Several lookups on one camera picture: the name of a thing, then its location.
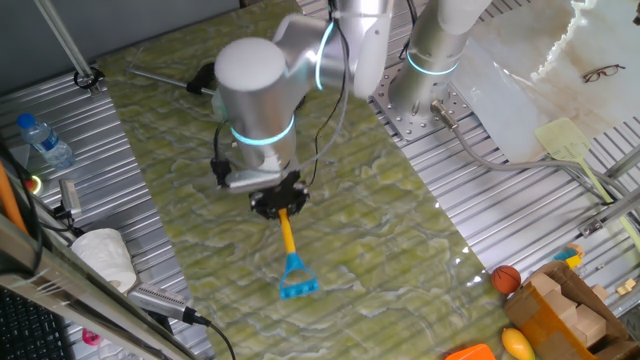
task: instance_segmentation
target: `keyboard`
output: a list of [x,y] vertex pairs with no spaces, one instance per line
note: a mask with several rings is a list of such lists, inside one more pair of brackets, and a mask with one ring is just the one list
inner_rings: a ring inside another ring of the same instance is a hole
[[0,359],[67,360],[60,316],[0,288]]

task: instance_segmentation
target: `orange ball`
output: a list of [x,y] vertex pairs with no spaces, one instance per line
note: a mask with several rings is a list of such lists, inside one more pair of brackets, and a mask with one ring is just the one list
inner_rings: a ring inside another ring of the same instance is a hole
[[509,295],[518,289],[522,279],[520,273],[509,265],[498,266],[491,273],[491,284],[499,292]]

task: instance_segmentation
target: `plastic bottle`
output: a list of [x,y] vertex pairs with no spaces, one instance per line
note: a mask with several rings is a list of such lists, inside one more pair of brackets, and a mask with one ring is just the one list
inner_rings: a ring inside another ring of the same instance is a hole
[[49,124],[37,121],[31,114],[22,114],[18,117],[18,126],[24,141],[38,150],[51,166],[66,169],[73,165],[71,148],[60,140]]

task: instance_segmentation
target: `paper towel roll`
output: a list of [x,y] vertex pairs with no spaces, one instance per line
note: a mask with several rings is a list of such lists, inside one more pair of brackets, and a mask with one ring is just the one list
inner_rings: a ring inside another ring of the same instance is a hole
[[71,250],[120,292],[135,284],[137,277],[131,256],[118,231],[90,231],[79,237]]

